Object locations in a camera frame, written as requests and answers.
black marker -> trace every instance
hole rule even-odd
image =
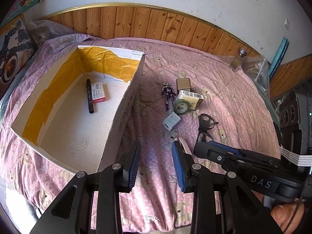
[[[90,79],[87,79],[87,93],[88,93],[89,113],[94,113]]]

white wall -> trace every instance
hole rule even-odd
[[[42,0],[25,13],[27,19],[74,6],[132,2],[183,11],[212,22],[242,39],[272,61],[284,36],[290,40],[283,63],[312,53],[312,24],[297,0]],[[285,19],[290,29],[284,26]]]

wooden headboard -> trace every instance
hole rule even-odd
[[[162,40],[223,56],[236,55],[242,47],[249,57],[261,56],[247,43],[210,22],[153,5],[89,4],[59,11],[42,19],[103,39],[137,37]],[[281,66],[270,83],[270,97],[279,96],[309,76],[312,76],[312,55]]]

white cardboard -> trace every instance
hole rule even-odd
[[[94,173],[116,161],[135,91],[142,74],[144,53],[121,48],[103,47],[122,58],[134,58],[140,63],[131,82],[92,72],[81,74],[54,104],[46,124],[38,136],[38,146],[21,135],[36,100],[47,88],[60,66],[73,51],[60,59],[41,78],[22,106],[11,129],[30,148],[70,172]],[[94,103],[94,113],[88,111],[86,79],[103,83],[106,101]]]

framed picture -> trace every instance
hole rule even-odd
[[[9,12],[5,16],[4,20],[0,24],[0,29],[2,29],[6,24],[12,21],[17,16],[21,15],[32,6],[39,3],[41,0],[16,0],[15,3],[10,8]]]
[[[22,15],[0,30],[0,98],[4,95],[14,76],[36,52]]]

